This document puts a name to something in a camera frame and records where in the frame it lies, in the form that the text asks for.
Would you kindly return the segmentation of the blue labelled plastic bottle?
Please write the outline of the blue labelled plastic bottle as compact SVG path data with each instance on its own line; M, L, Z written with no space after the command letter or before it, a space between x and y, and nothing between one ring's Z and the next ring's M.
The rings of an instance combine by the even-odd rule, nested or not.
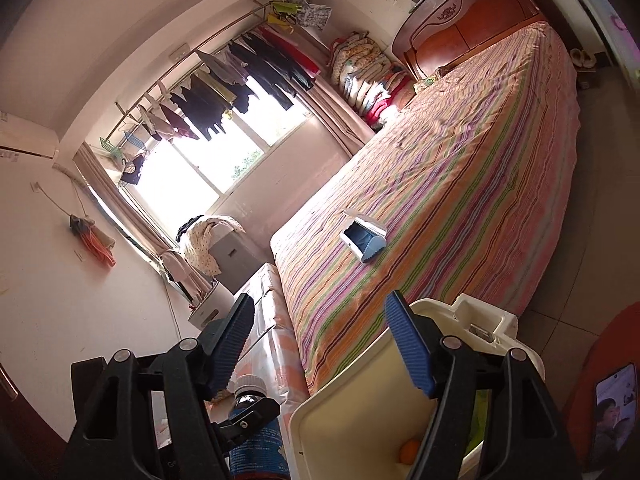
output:
M240 376L234 383L234 401L230 419L239 420L241 427L257 430L229 453L229 468L233 479L289 479L288 461L285 457L283 439L278 418L265 421L255 411L263 400L270 401L264 380L255 375Z

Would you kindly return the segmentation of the white plastic trash bin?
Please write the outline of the white plastic trash bin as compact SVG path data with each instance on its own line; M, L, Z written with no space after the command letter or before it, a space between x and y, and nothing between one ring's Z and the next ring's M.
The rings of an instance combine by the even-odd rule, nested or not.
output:
M453 304L416 300L445 335L502 356L518 346L518 318L468 295ZM435 409L416 388L388 331L340 374L300 404L291 417L290 465L295 479L405 479L401 447L421 439Z

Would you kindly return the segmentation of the white desktop organizer box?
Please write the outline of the white desktop organizer box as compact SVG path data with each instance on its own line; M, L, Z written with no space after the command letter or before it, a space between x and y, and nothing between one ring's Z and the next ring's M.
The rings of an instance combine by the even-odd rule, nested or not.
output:
M234 304L234 296L230 290L215 282L204 299L195 307L188 318L188 322L202 330L208 323L225 318Z

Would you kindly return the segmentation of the grey cabinet with cloth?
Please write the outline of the grey cabinet with cloth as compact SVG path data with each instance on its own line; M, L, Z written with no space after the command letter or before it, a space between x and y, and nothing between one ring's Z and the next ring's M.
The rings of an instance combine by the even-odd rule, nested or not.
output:
M180 226L176 242L191 266L232 294L269 260L239 222L228 216L193 217Z

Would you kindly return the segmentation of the white blue box on bed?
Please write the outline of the white blue box on bed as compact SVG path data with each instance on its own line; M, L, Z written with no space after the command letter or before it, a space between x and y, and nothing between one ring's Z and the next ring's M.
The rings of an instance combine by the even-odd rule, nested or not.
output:
M360 263L368 263L387 245L385 226L365 214L343 209L344 219L340 227L340 240L356 256Z

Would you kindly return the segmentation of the striped bed sheet mattress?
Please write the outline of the striped bed sheet mattress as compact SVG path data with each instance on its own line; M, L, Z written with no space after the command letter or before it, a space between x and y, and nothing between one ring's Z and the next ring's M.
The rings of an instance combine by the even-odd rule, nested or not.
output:
M570 56L537 22L418 93L346 162L270 242L308 393L385 330L393 290L523 313L558 244L578 130ZM368 263L340 240L343 209L385 226Z

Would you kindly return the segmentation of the smartphone on stool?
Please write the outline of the smartphone on stool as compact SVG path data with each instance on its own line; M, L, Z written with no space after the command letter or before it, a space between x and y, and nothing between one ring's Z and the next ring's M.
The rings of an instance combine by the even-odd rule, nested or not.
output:
M637 367L628 363L596 383L589 462L593 470L604 469L614 462L634 429L637 414Z

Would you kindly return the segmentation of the pink curtain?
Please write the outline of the pink curtain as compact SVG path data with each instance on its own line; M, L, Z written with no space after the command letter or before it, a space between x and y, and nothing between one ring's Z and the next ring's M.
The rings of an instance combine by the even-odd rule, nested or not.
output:
M323 77L318 76L309 90L295 81L291 86L349 158L374 137L373 130Z

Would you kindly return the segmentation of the stack of folded quilts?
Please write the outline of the stack of folded quilts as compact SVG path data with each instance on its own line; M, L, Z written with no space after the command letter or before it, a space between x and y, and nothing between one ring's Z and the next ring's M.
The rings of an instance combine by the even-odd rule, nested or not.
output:
M335 39L328 69L332 86L373 131L380 131L416 95L413 76L368 32Z

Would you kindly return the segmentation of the white air conditioner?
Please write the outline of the white air conditioner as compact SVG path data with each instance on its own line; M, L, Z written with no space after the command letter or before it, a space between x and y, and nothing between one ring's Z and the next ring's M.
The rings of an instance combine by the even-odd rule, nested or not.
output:
M58 135L52 129L7 112L1 112L0 128L2 158L54 162L58 157Z

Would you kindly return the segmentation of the hanging dark clothes row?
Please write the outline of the hanging dark clothes row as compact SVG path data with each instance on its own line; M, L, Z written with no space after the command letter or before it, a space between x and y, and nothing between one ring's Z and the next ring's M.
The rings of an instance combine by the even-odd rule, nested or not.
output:
M100 138L112 178L150 184L176 162L225 191L308 122L313 114L303 97L317 72L267 39L303 10L296 0L269 1L230 23L250 27L222 46L205 40L186 49Z

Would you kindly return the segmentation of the wooden bed headboard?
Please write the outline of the wooden bed headboard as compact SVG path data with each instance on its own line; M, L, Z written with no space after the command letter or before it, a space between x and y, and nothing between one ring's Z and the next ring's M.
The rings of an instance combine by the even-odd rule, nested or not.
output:
M451 70L516 30L548 21L553 0L423 0L401 25L392 53L416 79Z

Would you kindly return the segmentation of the orange cloth on wall hook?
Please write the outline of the orange cloth on wall hook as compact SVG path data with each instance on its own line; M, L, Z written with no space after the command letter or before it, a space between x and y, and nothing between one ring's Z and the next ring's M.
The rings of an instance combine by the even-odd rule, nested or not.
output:
M96 226L96 222L90 218L80 218L71 214L70 230L99 263L108 268L114 268L116 259L112 249L115 247L115 241L101 231Z

